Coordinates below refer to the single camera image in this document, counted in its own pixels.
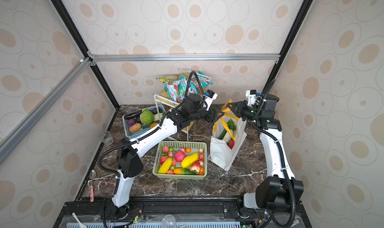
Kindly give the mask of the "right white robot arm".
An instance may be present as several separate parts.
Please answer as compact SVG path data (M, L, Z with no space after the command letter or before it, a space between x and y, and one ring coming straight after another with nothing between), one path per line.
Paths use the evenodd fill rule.
M264 211L267 221L279 228L289 228L295 220L297 204L304 191L302 181L295 178L283 146L282 126L275 118L279 98L270 94L272 80L260 95L252 90L247 100L231 102L226 106L231 112L260 132L267 163L267 178L254 193L245 193L243 207Z

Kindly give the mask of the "green plastic fruit basket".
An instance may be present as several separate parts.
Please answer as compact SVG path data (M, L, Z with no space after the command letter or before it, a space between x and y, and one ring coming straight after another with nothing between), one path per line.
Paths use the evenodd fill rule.
M187 153L186 149L190 148L191 152ZM182 168L181 163L177 163L174 159L175 152L183 151L186 156L192 155L194 153L199 154L199 159L201 164L201 172L194 176L187 175L175 175L173 170L175 168ZM163 141L158 144L155 164L153 167L153 174L158 178L162 179L187 179L187 180L202 180L207 176L208 172L208 154L207 154L207 144L202 142L179 142L179 141ZM166 174L159 174L158 170L162 163L168 158L173 158L173 163L170 169Z

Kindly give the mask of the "white radish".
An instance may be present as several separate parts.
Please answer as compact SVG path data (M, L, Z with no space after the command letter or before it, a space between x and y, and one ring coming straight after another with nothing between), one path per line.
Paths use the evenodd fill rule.
M230 142L230 140L232 140L232 136L234 135L234 131L231 130L231 132L229 133L228 131L226 131L226 134L224 135L223 137L223 141L225 141L227 144Z

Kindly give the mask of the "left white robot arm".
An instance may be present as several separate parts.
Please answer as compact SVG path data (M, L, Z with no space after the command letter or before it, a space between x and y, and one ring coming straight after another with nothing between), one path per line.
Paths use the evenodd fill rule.
M116 186L111 201L116 208L126 205L130 199L130 192L135 177L144 169L141 158L155 145L162 142L167 137L175 135L184 128L187 128L191 122L204 120L207 123L215 123L222 115L218 115L217 109L211 107L215 93L207 90L202 96L191 93L189 87L192 77L196 78L200 90L203 91L201 82L195 71L189 75L185 97L175 108L167 111L161 118L160 123L155 128L140 135L123 145L112 148L99 156L98 166L101 170L109 172L116 177ZM106 155L120 150L118 153L119 169L114 171L103 165L103 159Z

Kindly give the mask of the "red pepper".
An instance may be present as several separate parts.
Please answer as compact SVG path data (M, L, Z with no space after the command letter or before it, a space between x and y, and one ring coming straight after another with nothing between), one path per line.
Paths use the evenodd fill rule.
M228 143L228 147L232 150L235 146L235 141L234 140L230 140L229 143Z

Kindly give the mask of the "white grocery tote bag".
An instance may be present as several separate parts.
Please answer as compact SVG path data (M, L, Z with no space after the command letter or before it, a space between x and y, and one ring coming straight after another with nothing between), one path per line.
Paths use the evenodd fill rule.
M213 134L210 143L210 161L228 172L247 137L245 132L246 122L237 118L226 105L223 105L221 108L221 113L224 115L219 118L213 126ZM223 130L226 130L229 133L231 132L227 126L229 120L233 120L237 124L237 130L234 131L234 135L232 136L232 140L235 141L235 146L232 150L228 147L228 144L225 141L218 139Z

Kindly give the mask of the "green cucumber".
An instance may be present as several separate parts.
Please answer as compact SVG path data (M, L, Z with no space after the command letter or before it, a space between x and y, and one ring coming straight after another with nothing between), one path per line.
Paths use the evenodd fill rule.
M226 134L227 134L227 131L226 131L226 130L223 130L223 131L221 132L221 134L219 135L218 139L219 139L219 140L222 140L222 139L225 137Z

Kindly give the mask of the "leafy green vegetable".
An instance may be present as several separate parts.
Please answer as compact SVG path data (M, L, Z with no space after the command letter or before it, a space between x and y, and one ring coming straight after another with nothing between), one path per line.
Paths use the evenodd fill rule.
M231 131L236 131L237 130L237 124L233 120L229 120L227 122L227 126Z

